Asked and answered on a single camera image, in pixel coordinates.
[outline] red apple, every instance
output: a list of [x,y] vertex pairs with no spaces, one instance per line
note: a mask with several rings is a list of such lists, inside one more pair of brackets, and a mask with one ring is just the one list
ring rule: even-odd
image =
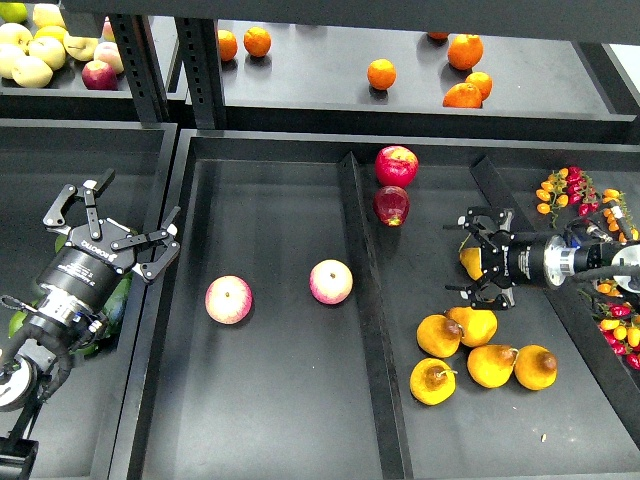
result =
[[313,267],[309,276],[309,288],[320,303],[335,305],[351,293],[351,270],[338,260],[324,260]]
[[238,323],[246,317],[252,301],[253,295],[247,282],[233,275],[214,280],[204,297],[209,316],[225,324]]
[[378,153],[375,171],[383,186],[406,188],[418,173],[418,157],[406,147],[391,145]]
[[89,90],[117,90],[118,79],[111,65],[102,60],[91,60],[82,69],[82,82]]
[[373,197],[373,210],[382,223],[399,227],[409,214],[409,195],[400,187],[382,187]]

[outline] black cylinder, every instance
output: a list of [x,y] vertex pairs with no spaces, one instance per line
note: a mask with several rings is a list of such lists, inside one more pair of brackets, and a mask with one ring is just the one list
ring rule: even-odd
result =
[[121,275],[109,265],[73,247],[63,247],[37,278],[39,285],[54,285],[99,311],[116,288]]

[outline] pink apple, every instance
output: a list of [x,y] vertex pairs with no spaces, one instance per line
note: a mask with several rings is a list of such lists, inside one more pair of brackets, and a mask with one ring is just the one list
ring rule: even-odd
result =
[[418,173],[418,157],[406,147],[391,145],[380,150],[374,169],[382,186],[406,188]]
[[240,277],[227,275],[209,285],[204,297],[207,313],[216,322],[238,323],[251,309],[253,295],[247,282]]
[[335,305],[351,293],[351,270],[338,260],[324,260],[313,267],[309,276],[311,293],[321,303]]
[[120,58],[118,45],[113,42],[99,43],[93,52],[93,59],[102,60],[104,63],[111,65],[116,75],[124,72],[124,65],[122,64],[122,58]]
[[116,37],[113,34],[113,27],[109,21],[109,17],[104,17],[104,24],[102,25],[102,38],[107,42],[115,42]]
[[102,60],[92,60],[82,69],[82,82],[88,90],[117,90],[118,79],[113,67]]

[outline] shelf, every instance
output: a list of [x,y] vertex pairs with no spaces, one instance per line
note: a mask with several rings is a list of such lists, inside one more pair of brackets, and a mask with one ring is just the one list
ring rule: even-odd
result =
[[335,4],[284,0],[267,4],[239,0],[221,4],[185,0],[66,0],[70,11],[108,10],[127,14],[188,18],[235,18],[276,23],[385,28],[393,30],[465,31],[485,35],[640,44],[635,19],[640,5],[624,0],[597,2],[447,3],[422,0],[383,2],[348,0]]
[[[32,33],[38,28],[31,21],[33,4],[27,4],[28,20],[23,23]],[[173,18],[150,18],[160,74],[167,88],[167,99],[184,103],[186,80],[176,79],[177,33]],[[57,118],[137,121],[131,90],[125,74],[118,75],[117,91],[87,90],[82,82],[79,62],[67,55],[67,63],[54,72],[51,83],[42,89],[23,88],[13,80],[0,79],[0,110],[4,118]]]
[[[272,37],[264,59],[242,45],[253,25]],[[221,70],[229,129],[622,143],[635,118],[610,107],[566,41],[482,37],[484,56],[473,70],[489,73],[494,88],[475,110],[442,106],[470,73],[448,63],[455,34],[436,42],[424,32],[363,28],[231,20],[218,28],[239,43]],[[377,58],[398,71],[387,92],[367,81]]]
[[[116,177],[98,200],[101,216],[141,232],[155,230],[175,132],[170,124],[0,120],[1,293],[25,301],[41,295],[34,280],[54,258],[56,239],[42,218],[67,183],[80,185],[114,168]],[[69,211],[70,225],[83,221],[80,210]],[[117,345],[74,368],[44,405],[31,435],[39,441],[34,480],[107,477],[144,290],[143,282],[134,280]],[[11,316],[9,310],[0,312],[0,348]],[[0,430],[11,430],[18,414],[3,413]]]
[[[398,143],[423,163],[407,189],[409,218],[391,230],[369,207],[371,163]],[[512,378],[485,390],[466,373],[462,348],[449,359],[460,372],[451,399],[429,408],[409,392],[425,357],[417,325],[463,305],[444,285],[466,281],[457,257],[464,232],[442,226],[485,204],[469,170],[485,155],[519,171],[511,187],[520,198],[525,181],[569,161],[593,168],[607,158],[615,178],[633,182],[640,149],[183,131],[168,201],[187,209],[184,249],[160,293],[164,308],[140,326],[153,340],[133,363],[157,375],[131,378],[129,388],[147,394],[125,405],[130,443],[119,449],[138,456],[115,455],[114,478],[636,478],[640,430],[618,415],[640,398],[637,386],[601,336],[591,347],[598,355],[584,358],[588,349],[542,291],[516,290],[495,340],[550,348],[560,365],[551,388],[527,391]],[[333,308],[307,287],[313,265],[329,257],[348,262],[355,285]],[[204,308],[207,286],[224,274],[254,292],[250,318],[232,327]],[[611,365],[636,397],[621,399],[620,386],[603,382],[599,367]],[[135,424],[139,417],[150,420]],[[391,431],[374,428],[383,424]]]

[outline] green apple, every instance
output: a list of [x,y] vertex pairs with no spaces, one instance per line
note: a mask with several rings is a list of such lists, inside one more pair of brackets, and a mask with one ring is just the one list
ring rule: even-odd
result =
[[31,43],[29,43],[29,56],[44,60],[54,72],[61,69],[67,60],[66,50],[53,37],[40,37],[31,40]]
[[38,28],[51,26],[67,28],[62,19],[60,8],[50,3],[36,3],[33,6],[33,23]]
[[0,17],[5,22],[22,23],[27,19],[27,7],[24,3],[0,3]]
[[33,35],[29,29],[19,23],[5,23],[0,25],[0,44],[10,43],[22,49],[24,53],[29,50],[29,42]]
[[93,52],[95,52],[98,43],[97,38],[88,37],[72,37],[69,32],[64,34],[62,44],[69,55],[81,62],[93,60]]
[[16,59],[24,56],[24,51],[16,45],[0,45],[0,76],[12,80],[11,69],[13,68],[13,64]]
[[11,75],[21,87],[46,87],[53,77],[53,70],[38,57],[22,57],[13,63]]

